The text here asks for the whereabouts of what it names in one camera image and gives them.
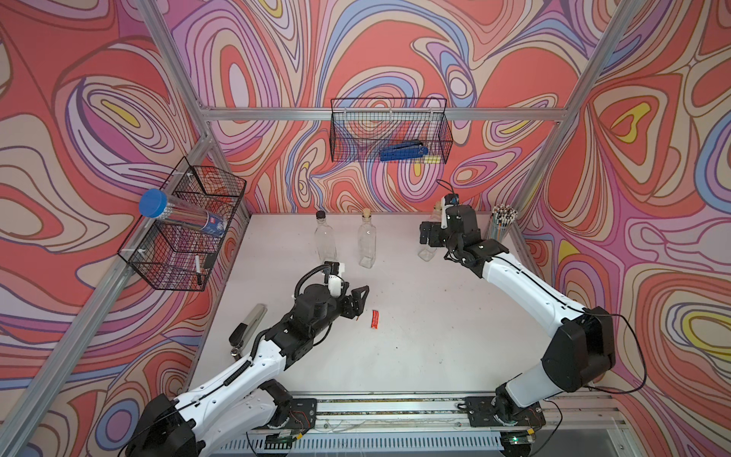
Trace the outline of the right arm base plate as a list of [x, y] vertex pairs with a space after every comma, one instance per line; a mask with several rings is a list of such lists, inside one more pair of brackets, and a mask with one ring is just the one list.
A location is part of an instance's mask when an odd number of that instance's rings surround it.
[[468, 396], [456, 405], [458, 411], [468, 415], [473, 428], [535, 428], [545, 424], [543, 410], [539, 403], [530, 407], [514, 406], [507, 397]]

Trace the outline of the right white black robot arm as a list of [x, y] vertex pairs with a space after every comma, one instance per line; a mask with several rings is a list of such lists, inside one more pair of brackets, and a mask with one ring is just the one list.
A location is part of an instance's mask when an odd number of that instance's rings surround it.
[[533, 368], [498, 386], [493, 411], [504, 422], [563, 392], [575, 392], [616, 364], [613, 317], [556, 291], [528, 270], [501, 242], [484, 238], [468, 205], [448, 205], [438, 222], [420, 224], [419, 243], [445, 248], [445, 259], [503, 291], [550, 337]]

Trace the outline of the clear bottle blue label cork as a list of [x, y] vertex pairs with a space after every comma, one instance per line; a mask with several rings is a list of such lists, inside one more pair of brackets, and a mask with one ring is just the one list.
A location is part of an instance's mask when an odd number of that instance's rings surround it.
[[442, 200], [437, 201], [428, 220], [420, 224], [419, 241], [422, 249], [418, 252], [418, 256], [425, 262], [431, 261], [436, 253], [434, 243], [438, 241], [442, 229], [443, 204]]

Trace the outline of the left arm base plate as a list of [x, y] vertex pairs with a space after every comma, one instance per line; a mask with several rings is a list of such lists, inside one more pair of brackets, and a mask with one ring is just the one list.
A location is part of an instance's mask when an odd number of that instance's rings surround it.
[[254, 430], [295, 430], [305, 433], [316, 425], [318, 401], [314, 397], [295, 397], [277, 406], [270, 420]]

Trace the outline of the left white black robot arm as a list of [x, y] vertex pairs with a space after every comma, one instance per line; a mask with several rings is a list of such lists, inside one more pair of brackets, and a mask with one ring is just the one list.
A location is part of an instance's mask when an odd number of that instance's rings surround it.
[[277, 376], [310, 352], [337, 318], [360, 316], [368, 296], [367, 286], [343, 286], [339, 296], [322, 284], [297, 289], [290, 312], [257, 335], [248, 355], [198, 388], [150, 401], [122, 455], [209, 456], [254, 428], [287, 421], [292, 397]]

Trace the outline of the clear bottle red label cork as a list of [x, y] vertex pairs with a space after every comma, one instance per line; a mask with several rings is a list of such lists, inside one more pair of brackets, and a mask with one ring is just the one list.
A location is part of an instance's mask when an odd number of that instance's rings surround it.
[[377, 230], [372, 223], [370, 209], [363, 209], [362, 223], [358, 230], [359, 265], [363, 268], [372, 268], [376, 261]]

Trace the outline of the clear bottle with black cap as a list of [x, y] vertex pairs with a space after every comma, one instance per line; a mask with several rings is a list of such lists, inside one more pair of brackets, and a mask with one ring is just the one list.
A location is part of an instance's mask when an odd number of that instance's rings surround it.
[[327, 215], [321, 209], [316, 211], [317, 228], [314, 232], [318, 257], [322, 263], [337, 262], [338, 252], [333, 227], [327, 222]]

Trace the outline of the red bottle label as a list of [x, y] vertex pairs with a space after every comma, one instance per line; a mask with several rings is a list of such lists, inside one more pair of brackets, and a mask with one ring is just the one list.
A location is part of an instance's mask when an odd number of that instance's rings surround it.
[[371, 314], [371, 329], [379, 329], [379, 323], [380, 323], [380, 312], [378, 310], [373, 310]]

